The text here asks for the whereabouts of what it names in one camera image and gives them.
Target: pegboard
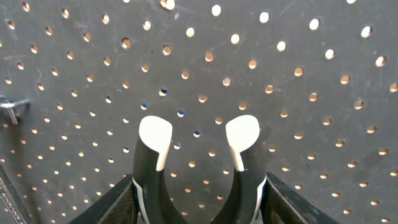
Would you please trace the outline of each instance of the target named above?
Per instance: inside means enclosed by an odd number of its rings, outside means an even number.
[[[160,116],[173,203],[209,223],[233,179],[224,125],[251,114],[267,171],[340,223],[397,223],[397,10],[5,0],[0,94],[31,104],[3,124],[0,161],[37,223],[67,223],[132,172],[139,122]]]

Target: black pegboard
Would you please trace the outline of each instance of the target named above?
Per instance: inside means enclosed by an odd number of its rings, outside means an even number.
[[[398,178],[391,175],[398,169],[398,93],[389,91],[398,82],[398,2],[189,0],[177,1],[171,11],[156,0],[27,3],[28,12],[22,1],[0,3],[0,94],[32,100],[27,111],[20,111],[20,124],[6,122],[0,156],[17,191],[27,196],[23,201],[37,223],[70,221],[99,199],[97,192],[103,195],[110,183],[130,173],[138,125],[147,115],[170,121],[172,144],[181,145],[170,149],[165,168],[166,174],[177,175],[167,176],[175,206],[187,213],[189,223],[209,223],[232,184],[232,172],[223,172],[233,169],[224,124],[241,114],[252,114],[261,123],[263,153],[269,156],[264,161],[272,156],[264,163],[267,170],[291,187],[301,185],[297,191],[325,213],[341,223],[398,220]],[[211,13],[215,4],[221,6],[219,16]],[[62,9],[68,10],[68,19]],[[266,23],[259,21],[262,12],[269,13]],[[108,24],[101,20],[105,14]],[[311,30],[314,18],[319,28]],[[150,30],[143,29],[144,21],[150,21]],[[366,26],[372,27],[372,34],[363,38]],[[46,34],[46,27],[52,35]],[[186,35],[189,27],[195,30],[191,38]],[[83,38],[86,33],[89,42]],[[233,34],[240,36],[237,45],[231,43]],[[122,48],[124,37],[132,42],[129,49]],[[277,50],[280,41],[286,43],[283,52]],[[168,56],[162,54],[164,45],[171,46]],[[325,58],[328,49],[335,51],[331,60]],[[73,60],[67,52],[73,52]],[[205,61],[206,52],[213,53],[212,62]],[[387,62],[377,67],[381,56]],[[111,59],[110,66],[104,64],[105,57]],[[255,69],[249,68],[250,60],[256,60]],[[149,66],[147,72],[143,64]],[[297,67],[303,68],[299,77],[294,75]],[[189,71],[187,80],[182,71]],[[343,75],[350,77],[348,84],[341,84]],[[229,86],[223,85],[226,77]],[[123,82],[129,83],[128,89]],[[267,85],[273,87],[271,94],[265,92]],[[167,90],[165,97],[159,96],[161,89]],[[317,100],[310,101],[314,92]],[[199,95],[206,95],[206,102],[200,103]],[[360,110],[354,108],[358,100],[365,102]],[[143,103],[147,110],[141,109]],[[239,109],[241,103],[245,110]],[[179,110],[184,111],[182,118]],[[286,118],[280,115],[283,110],[289,112]],[[323,125],[325,117],[332,120],[328,126]],[[216,118],[223,123],[216,124]],[[372,125],[377,129],[369,134]],[[193,136],[195,130],[200,130],[199,138]],[[303,138],[295,139],[296,132]],[[343,147],[335,146],[339,139],[345,140]],[[272,146],[276,151],[268,153]],[[388,153],[381,156],[383,149]],[[308,159],[312,154],[316,158]],[[194,168],[188,165],[191,161]],[[356,167],[349,168],[350,162]],[[282,171],[285,166],[288,172]],[[328,178],[321,179],[326,173]],[[373,200],[378,204],[371,205]]]

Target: white strip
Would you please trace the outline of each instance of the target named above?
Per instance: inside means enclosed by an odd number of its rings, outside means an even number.
[[[267,176],[264,178],[264,180],[261,182],[261,184],[257,188],[257,203],[256,203],[256,209],[254,211],[254,216],[250,222],[250,224],[254,223],[256,221],[257,215],[259,213],[260,205],[261,205],[261,199],[262,199],[262,191],[264,190],[264,185],[266,184],[267,181]]]
[[[136,182],[136,180],[134,180],[134,178],[132,178],[132,182],[134,183],[134,185],[136,186],[136,189],[137,189],[138,203],[139,203],[139,209],[141,211],[141,215],[144,218],[145,223],[150,224],[147,212],[145,210],[144,196],[142,194],[142,187],[140,185],[138,185],[138,183]]]
[[[242,115],[228,122],[225,130],[235,169],[242,172],[244,166],[240,153],[257,141],[260,135],[259,122],[254,116]]]
[[[156,171],[164,169],[172,140],[172,133],[172,124],[157,116],[146,116],[139,124],[139,137],[142,142],[153,151],[159,153]]]

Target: white fingertip pad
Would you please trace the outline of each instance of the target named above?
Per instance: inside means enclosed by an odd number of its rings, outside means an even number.
[[[260,125],[254,116],[239,116],[225,126],[226,138],[237,171],[244,171],[241,152],[250,148],[260,135]]]
[[[162,171],[166,163],[172,140],[173,126],[170,122],[157,116],[146,116],[139,124],[139,137],[142,142],[159,153],[156,171]]]

